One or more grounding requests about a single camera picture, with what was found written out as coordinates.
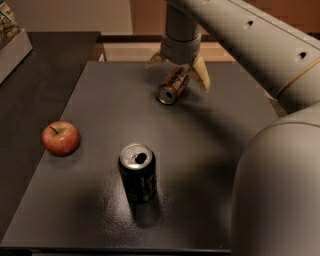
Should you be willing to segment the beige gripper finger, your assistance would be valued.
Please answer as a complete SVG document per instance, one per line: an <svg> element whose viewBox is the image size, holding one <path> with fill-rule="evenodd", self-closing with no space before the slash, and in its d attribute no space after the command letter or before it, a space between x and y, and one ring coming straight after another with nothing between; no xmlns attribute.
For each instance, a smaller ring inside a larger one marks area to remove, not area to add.
<svg viewBox="0 0 320 256"><path fill-rule="evenodd" d="M148 68L151 68L151 67L153 67L155 65L162 64L162 63L164 63L166 61L167 61L167 58L160 51L157 51L145 63L145 68L148 69Z"/></svg>
<svg viewBox="0 0 320 256"><path fill-rule="evenodd" d="M192 62L189 74L198 84L199 88L205 92L210 90L211 81L203 58L198 55Z"/></svg>

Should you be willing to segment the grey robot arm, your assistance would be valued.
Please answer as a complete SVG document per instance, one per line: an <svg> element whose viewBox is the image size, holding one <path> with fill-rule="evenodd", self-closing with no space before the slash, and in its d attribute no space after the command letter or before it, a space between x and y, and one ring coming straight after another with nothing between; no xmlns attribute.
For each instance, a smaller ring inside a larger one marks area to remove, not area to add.
<svg viewBox="0 0 320 256"><path fill-rule="evenodd" d="M284 114L243 151L234 178L232 256L320 256L320 44L244 0L165 0L166 26L150 61L188 65L210 87L202 31Z"/></svg>

